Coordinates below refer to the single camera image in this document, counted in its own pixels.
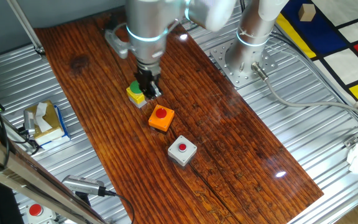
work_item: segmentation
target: wood grain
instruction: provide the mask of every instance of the wood grain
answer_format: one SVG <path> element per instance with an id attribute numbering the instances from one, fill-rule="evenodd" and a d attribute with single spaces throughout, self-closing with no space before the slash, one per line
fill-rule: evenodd
<path id="1" fill-rule="evenodd" d="M 113 185 L 134 204 L 137 223 L 286 223 L 322 196 L 196 42 L 179 38 L 182 27 L 168 35 L 163 96 L 137 109 L 126 95 L 135 58 L 119 58 L 103 37 L 110 15 L 36 32 Z M 115 15 L 122 20 L 122 12 Z M 175 110 L 166 133 L 147 123 L 156 104 Z M 198 146 L 184 169 L 167 157 L 179 135 Z"/>

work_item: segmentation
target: red emergency button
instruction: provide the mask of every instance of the red emergency button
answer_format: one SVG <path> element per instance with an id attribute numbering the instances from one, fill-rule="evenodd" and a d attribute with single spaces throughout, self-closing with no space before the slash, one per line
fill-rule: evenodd
<path id="1" fill-rule="evenodd" d="M 39 216 L 42 214 L 42 207 L 39 204 L 31 205 L 29 212 L 32 216 Z"/>
<path id="2" fill-rule="evenodd" d="M 158 118 L 162 119 L 162 118 L 165 118 L 167 116 L 167 111 L 164 108 L 160 108 L 155 112 L 155 115 Z"/>
<path id="3" fill-rule="evenodd" d="M 180 145 L 179 145 L 179 150 L 180 150 L 181 152 L 186 151 L 186 145 L 185 145 L 185 144 L 180 144 Z"/>

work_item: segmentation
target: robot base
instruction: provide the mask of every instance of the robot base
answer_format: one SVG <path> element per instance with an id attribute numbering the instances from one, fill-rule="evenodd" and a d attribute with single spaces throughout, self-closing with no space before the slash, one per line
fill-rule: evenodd
<path id="1" fill-rule="evenodd" d="M 225 56 L 229 47 L 232 45 L 234 40 L 230 40 L 221 45 L 218 45 L 211 49 L 210 55 L 215 59 L 216 63 L 223 70 L 223 72 L 227 75 L 229 80 L 233 83 L 233 85 L 237 88 L 243 87 L 248 83 L 253 82 L 254 80 L 260 79 L 259 76 L 255 73 L 245 73 L 242 72 L 240 74 L 235 74 L 230 71 L 229 67 L 226 64 Z M 277 69 L 276 62 L 271 58 L 271 56 L 267 53 L 266 50 L 263 51 L 262 59 L 259 63 L 262 69 L 266 73 L 271 73 Z"/>

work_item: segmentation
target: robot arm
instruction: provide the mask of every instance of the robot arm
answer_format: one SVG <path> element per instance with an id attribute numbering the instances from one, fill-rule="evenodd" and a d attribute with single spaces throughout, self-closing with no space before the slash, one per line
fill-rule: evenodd
<path id="1" fill-rule="evenodd" d="M 288 0 L 251 0 L 242 13 L 237 35 L 227 50 L 225 61 L 236 77 L 253 73 L 252 64 L 265 65 L 262 56 L 276 18 Z"/>
<path id="2" fill-rule="evenodd" d="M 160 59 L 165 52 L 168 25 L 186 16 L 205 29 L 217 31 L 230 18 L 235 3 L 236 0 L 127 0 L 129 42 L 119 40 L 116 29 L 106 30 L 105 38 L 121 58 L 127 57 L 128 50 L 135 55 L 139 87 L 153 99 L 161 95 Z"/>

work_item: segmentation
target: small wooden cube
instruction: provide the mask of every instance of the small wooden cube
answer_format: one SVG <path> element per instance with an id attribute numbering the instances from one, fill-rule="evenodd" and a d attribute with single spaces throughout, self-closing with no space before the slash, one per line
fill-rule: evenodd
<path id="1" fill-rule="evenodd" d="M 303 4 L 298 14 L 300 21 L 310 22 L 316 14 L 316 8 L 314 7 L 314 4 Z"/>

